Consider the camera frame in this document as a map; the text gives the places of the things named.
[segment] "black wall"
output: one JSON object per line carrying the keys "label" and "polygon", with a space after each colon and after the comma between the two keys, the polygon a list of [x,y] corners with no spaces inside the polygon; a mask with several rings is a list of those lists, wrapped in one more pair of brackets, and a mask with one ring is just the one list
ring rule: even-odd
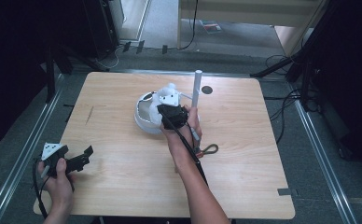
{"label": "black wall", "polygon": [[0,140],[46,84],[35,1],[0,1]]}
{"label": "black wall", "polygon": [[314,84],[324,94],[346,127],[328,123],[341,146],[362,159],[362,1],[341,0],[309,57],[319,69]]}

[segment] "wire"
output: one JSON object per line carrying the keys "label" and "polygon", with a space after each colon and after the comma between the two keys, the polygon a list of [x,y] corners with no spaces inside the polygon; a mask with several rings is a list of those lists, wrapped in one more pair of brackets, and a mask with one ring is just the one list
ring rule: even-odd
{"label": "wire", "polygon": [[114,50],[114,55],[115,55],[115,58],[117,59],[117,62],[116,62],[114,65],[108,66],[108,65],[105,65],[105,64],[100,63],[100,61],[106,59],[106,58],[109,56],[109,54],[107,54],[107,55],[106,55],[103,59],[101,59],[101,60],[97,60],[97,58],[96,58],[96,62],[97,62],[99,65],[101,65],[102,67],[104,67],[104,68],[114,68],[114,67],[116,67],[116,66],[118,65],[118,63],[119,63],[119,57],[117,56],[117,51],[118,51],[119,49],[121,49],[122,46],[123,46],[123,45],[117,47],[117,48]]}
{"label": "wire", "polygon": [[[274,57],[281,57],[281,59],[280,59],[279,62],[281,62],[282,60],[285,60],[285,59],[286,59],[286,56],[284,56],[284,55],[274,54],[274,55],[268,57],[268,58],[265,60],[265,65],[266,65],[266,67],[269,68],[268,61],[269,61],[269,59],[274,58]],[[278,72],[275,72],[275,71],[274,71],[273,73],[278,74],[278,75],[285,75],[285,74],[288,72],[288,71],[286,71],[286,70],[284,69],[284,67],[281,67],[281,69],[282,69],[283,71],[285,71],[285,73],[278,73]]]}
{"label": "wire", "polygon": [[[272,114],[270,116],[271,121],[274,121],[281,116],[282,127],[281,127],[281,131],[280,131],[280,135],[278,136],[278,138],[276,140],[276,144],[280,143],[281,139],[283,138],[284,132],[285,132],[285,109],[287,107],[293,105],[297,100],[301,99],[301,95],[296,94],[300,90],[301,89],[293,90],[286,97],[270,97],[270,96],[264,97],[265,100],[283,100],[281,108],[278,109],[274,114]],[[319,112],[320,113],[321,112],[320,104],[318,104],[316,97],[308,96],[307,102],[311,102],[311,101],[314,102],[315,104],[317,104],[317,108],[312,110],[306,103],[307,110],[310,112]]]}
{"label": "wire", "polygon": [[185,47],[179,49],[179,50],[183,50],[183,49],[187,49],[193,42],[193,39],[195,38],[195,25],[196,25],[196,14],[198,12],[198,3],[199,1],[196,0],[196,4],[195,4],[195,14],[193,16],[193,26],[192,26],[192,38],[189,41],[189,44],[187,44]]}
{"label": "wire", "polygon": [[44,203],[42,202],[42,198],[41,198],[41,193],[42,193],[42,188],[45,185],[45,183],[48,181],[45,181],[44,185],[41,187],[41,192],[38,191],[38,184],[36,182],[36,165],[38,164],[38,159],[35,159],[35,162],[33,163],[33,185],[34,185],[34,189],[35,189],[35,196],[38,199],[38,206],[39,209],[41,210],[42,216],[44,218],[47,218],[48,213],[47,210],[45,209]]}
{"label": "wire", "polygon": [[192,157],[192,159],[195,161],[195,165],[196,167],[198,168],[199,170],[199,173],[201,174],[203,180],[204,180],[204,183],[208,186],[208,183],[207,183],[207,179],[205,177],[205,174],[204,174],[204,170],[202,169],[202,165],[201,165],[201,162],[199,161],[199,158],[196,156],[195,152],[193,151],[193,148],[189,145],[187,139],[181,134],[181,132],[179,132],[175,126],[172,124],[172,122],[169,120],[169,118],[167,118],[167,116],[163,113],[163,111],[159,111],[162,115],[162,117],[166,120],[166,122],[168,124],[170,124],[170,126],[172,127],[172,129],[178,134],[178,136],[180,137],[181,139],[181,142],[184,144],[185,148],[187,149],[187,151],[189,152],[189,155]]}
{"label": "wire", "polygon": [[41,186],[41,191],[39,191],[39,197],[40,198],[42,198],[42,191],[44,190],[44,187],[47,184],[48,180],[49,180],[49,176],[47,177],[47,179],[44,181],[44,183]]}

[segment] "black handheld controller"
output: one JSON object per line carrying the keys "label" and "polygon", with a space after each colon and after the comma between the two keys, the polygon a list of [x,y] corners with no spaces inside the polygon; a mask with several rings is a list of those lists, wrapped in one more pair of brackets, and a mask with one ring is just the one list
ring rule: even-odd
{"label": "black handheld controller", "polygon": [[179,129],[187,123],[188,112],[184,107],[181,107],[181,105],[158,105],[158,111],[167,118],[161,119],[164,129],[172,130],[173,126],[175,126],[176,129]]}
{"label": "black handheld controller", "polygon": [[[46,160],[44,160],[45,166],[48,166],[47,174],[49,176],[56,176],[56,165],[60,158],[64,158],[64,154],[68,152],[67,146],[62,146],[55,153],[50,155]],[[81,171],[83,170],[84,165],[88,164],[89,156],[93,153],[93,148],[90,146],[85,149],[84,153],[74,157],[73,159],[66,160],[67,169],[65,170],[66,174],[69,174],[73,171]]]}

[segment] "cable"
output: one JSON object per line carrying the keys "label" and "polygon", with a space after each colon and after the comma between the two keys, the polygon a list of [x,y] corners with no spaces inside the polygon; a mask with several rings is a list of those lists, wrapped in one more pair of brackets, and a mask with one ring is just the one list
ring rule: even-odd
{"label": "cable", "polygon": [[34,189],[35,189],[36,198],[38,199],[39,210],[41,210],[42,216],[44,218],[47,218],[48,213],[47,213],[47,210],[45,209],[44,203],[42,202],[41,193],[42,193],[42,188],[44,188],[44,185],[47,183],[49,178],[47,178],[45,183],[42,185],[41,192],[40,192],[38,190],[38,184],[36,182],[36,165],[37,164],[38,164],[38,159],[35,159],[35,162],[33,163],[33,185],[34,185]]}
{"label": "cable", "polygon": [[198,12],[198,3],[199,1],[196,0],[196,4],[195,4],[195,14],[193,16],[193,26],[192,26],[192,38],[189,41],[189,44],[187,44],[185,47],[179,49],[179,50],[183,50],[183,49],[187,49],[193,42],[193,39],[195,38],[195,25],[196,25],[196,14]]}
{"label": "cable", "polygon": [[[287,107],[289,107],[290,105],[293,105],[297,100],[301,99],[301,95],[300,94],[295,94],[296,92],[300,91],[300,89],[296,89],[291,91],[286,97],[264,97],[265,100],[283,100],[282,102],[282,106],[280,109],[278,109],[274,114],[272,114],[270,116],[271,121],[274,121],[276,119],[278,119],[281,116],[281,131],[280,131],[280,135],[276,140],[276,144],[279,144],[281,139],[283,138],[284,135],[284,131],[285,131],[285,116],[284,116],[284,112],[285,109]],[[308,111],[310,112],[320,112],[320,106],[317,103],[317,99],[316,97],[308,97],[307,101],[313,101],[317,104],[317,108],[315,110],[311,110],[310,107],[307,106]]]}
{"label": "cable", "polygon": [[199,158],[196,156],[193,148],[189,145],[187,139],[181,134],[181,132],[179,132],[175,126],[172,124],[172,122],[169,120],[169,118],[167,118],[166,115],[164,115],[163,111],[159,111],[161,113],[161,115],[164,117],[164,119],[166,120],[166,122],[168,124],[170,124],[170,126],[172,127],[172,129],[178,134],[178,136],[180,137],[181,139],[181,142],[184,144],[184,146],[187,148],[187,151],[189,152],[189,155],[190,157],[192,157],[192,159],[195,161],[195,165],[196,167],[198,168],[199,170],[199,173],[201,174],[205,184],[208,186],[208,183],[207,183],[207,179],[205,177],[205,174],[204,174],[204,170],[202,169],[202,164],[201,162],[199,161]]}
{"label": "cable", "polygon": [[[265,60],[265,65],[266,65],[266,67],[269,68],[268,61],[269,61],[269,59],[274,58],[274,57],[281,57],[281,59],[280,59],[280,61],[279,61],[278,63],[280,63],[281,61],[283,61],[283,60],[286,59],[286,56],[284,56],[284,55],[274,54],[274,55],[268,57],[268,58]],[[281,67],[281,69],[282,69],[283,71],[285,71],[285,73],[278,73],[278,72],[276,72],[276,71],[273,71],[273,73],[278,74],[278,75],[286,75],[286,72],[288,72],[288,71],[286,71],[286,70],[284,69],[284,67]]]}
{"label": "cable", "polygon": [[219,146],[217,144],[210,144],[208,147],[201,150],[201,148],[200,148],[200,140],[198,140],[199,144],[197,146],[195,146],[195,142],[193,141],[193,139],[196,139],[196,138],[195,138],[195,136],[193,134],[192,127],[190,127],[188,122],[186,122],[186,124],[187,124],[187,126],[189,127],[189,130],[190,130],[190,136],[192,138],[192,147],[193,147],[193,150],[194,150],[195,154],[201,153],[202,155],[207,155],[207,154],[215,154],[215,153],[217,153],[219,151]]}
{"label": "cable", "polygon": [[102,63],[100,63],[100,61],[102,61],[102,60],[104,60],[105,58],[107,58],[108,57],[108,55],[106,55],[102,60],[97,60],[97,58],[96,58],[96,62],[99,64],[99,65],[101,65],[102,67],[104,67],[104,68],[114,68],[114,67],[116,67],[117,65],[118,65],[118,63],[119,63],[119,58],[118,58],[118,56],[117,56],[117,51],[119,50],[119,49],[121,49],[121,47],[122,46],[120,46],[120,47],[117,47],[115,50],[114,50],[114,55],[115,55],[115,58],[117,59],[117,62],[114,64],[114,65],[111,65],[111,66],[107,66],[107,65],[104,65],[104,64],[102,64]]}

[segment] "small hole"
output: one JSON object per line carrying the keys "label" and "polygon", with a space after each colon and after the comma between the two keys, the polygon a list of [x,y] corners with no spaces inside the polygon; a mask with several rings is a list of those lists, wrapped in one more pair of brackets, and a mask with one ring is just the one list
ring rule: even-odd
{"label": "small hole", "polygon": [[202,87],[202,92],[204,94],[211,94],[213,93],[213,88],[209,87],[209,86],[203,86]]}

